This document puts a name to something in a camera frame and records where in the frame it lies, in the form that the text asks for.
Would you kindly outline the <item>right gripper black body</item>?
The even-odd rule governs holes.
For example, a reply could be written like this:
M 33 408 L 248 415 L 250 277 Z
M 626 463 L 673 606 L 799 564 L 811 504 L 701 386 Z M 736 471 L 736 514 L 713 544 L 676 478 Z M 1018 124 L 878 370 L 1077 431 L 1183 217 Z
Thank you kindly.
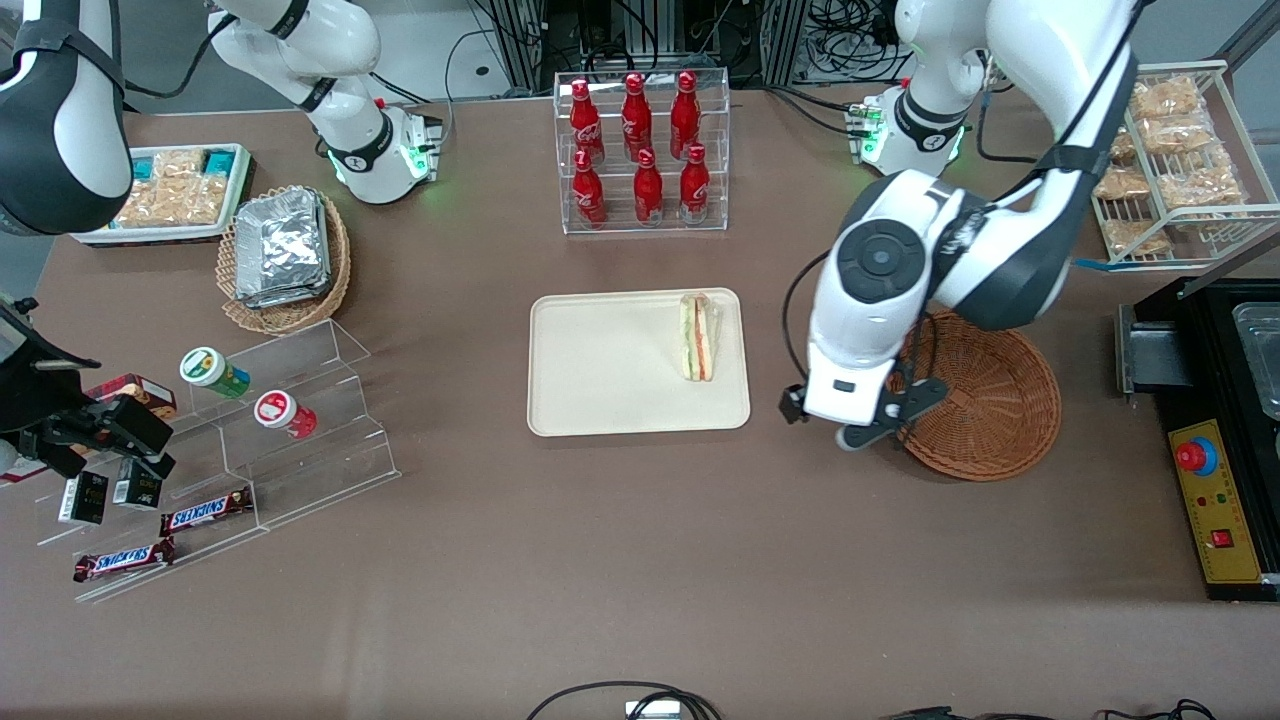
M 90 447 L 90 425 L 81 373 L 100 369 L 96 359 L 59 348 L 36 331 L 29 313 L 35 299 L 3 300 L 1 430 L 13 448 L 33 448 L 40 439 Z

